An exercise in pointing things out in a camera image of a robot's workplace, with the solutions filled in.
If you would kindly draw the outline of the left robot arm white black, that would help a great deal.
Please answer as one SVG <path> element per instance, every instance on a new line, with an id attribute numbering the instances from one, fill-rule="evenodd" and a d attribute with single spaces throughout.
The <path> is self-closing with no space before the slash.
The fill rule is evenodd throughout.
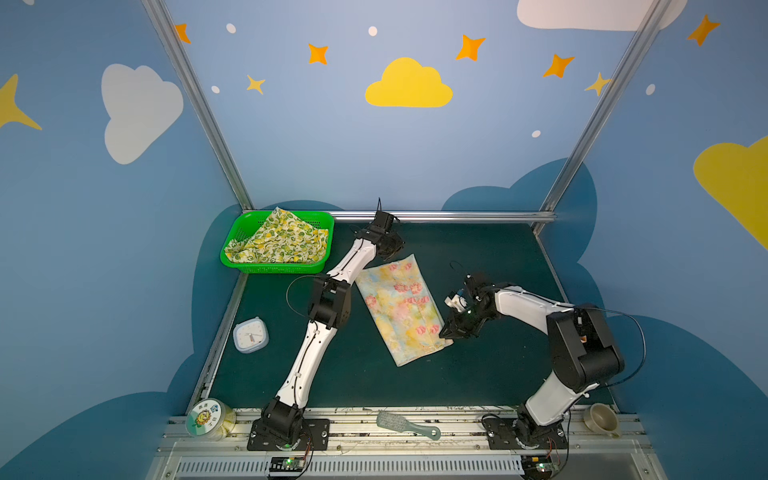
<path id="1" fill-rule="evenodd" d="M 332 339 L 350 316 L 355 280 L 376 257 L 387 259 L 403 246 L 397 233 L 380 234 L 365 228 L 342 260 L 314 280 L 304 339 L 286 380 L 255 422 L 257 434 L 280 448 L 299 441 L 312 382 Z"/>

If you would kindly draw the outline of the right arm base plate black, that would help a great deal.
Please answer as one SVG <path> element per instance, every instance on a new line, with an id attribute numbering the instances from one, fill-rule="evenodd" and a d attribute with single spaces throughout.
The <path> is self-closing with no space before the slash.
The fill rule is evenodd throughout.
<path id="1" fill-rule="evenodd" d="M 492 450 L 567 449 L 569 446 L 562 422 L 538 426 L 527 418 L 484 415 L 480 420 Z"/>

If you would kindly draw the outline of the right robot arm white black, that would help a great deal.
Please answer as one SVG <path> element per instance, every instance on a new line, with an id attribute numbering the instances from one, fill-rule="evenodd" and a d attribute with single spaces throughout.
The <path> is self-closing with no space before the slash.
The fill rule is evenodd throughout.
<path id="1" fill-rule="evenodd" d="M 625 369 L 606 311 L 593 304 L 557 302 L 519 286 L 493 284 L 467 285 L 445 303 L 452 313 L 439 333 L 443 339 L 476 336 L 500 317 L 547 336 L 552 371 L 518 413 L 519 427 L 530 433 L 559 424 L 578 400 Z"/>

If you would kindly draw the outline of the pastel floral skirt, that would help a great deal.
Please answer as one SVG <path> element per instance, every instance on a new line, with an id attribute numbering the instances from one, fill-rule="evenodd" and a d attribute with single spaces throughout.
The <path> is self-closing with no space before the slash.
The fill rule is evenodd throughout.
<path id="1" fill-rule="evenodd" d="M 453 344 L 439 336 L 444 321 L 414 255 L 367 268 L 355 284 L 396 366 Z"/>

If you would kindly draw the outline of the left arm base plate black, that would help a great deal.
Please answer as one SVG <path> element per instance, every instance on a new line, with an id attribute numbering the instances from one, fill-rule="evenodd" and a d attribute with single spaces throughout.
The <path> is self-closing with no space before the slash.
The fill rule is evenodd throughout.
<path id="1" fill-rule="evenodd" d="M 264 421 L 253 422 L 248 436 L 248 451 L 304 451 L 308 446 L 313 451 L 325 451 L 328 448 L 330 430 L 329 419 L 304 419 L 299 436 L 293 442 L 284 441 L 276 433 L 270 433 Z"/>

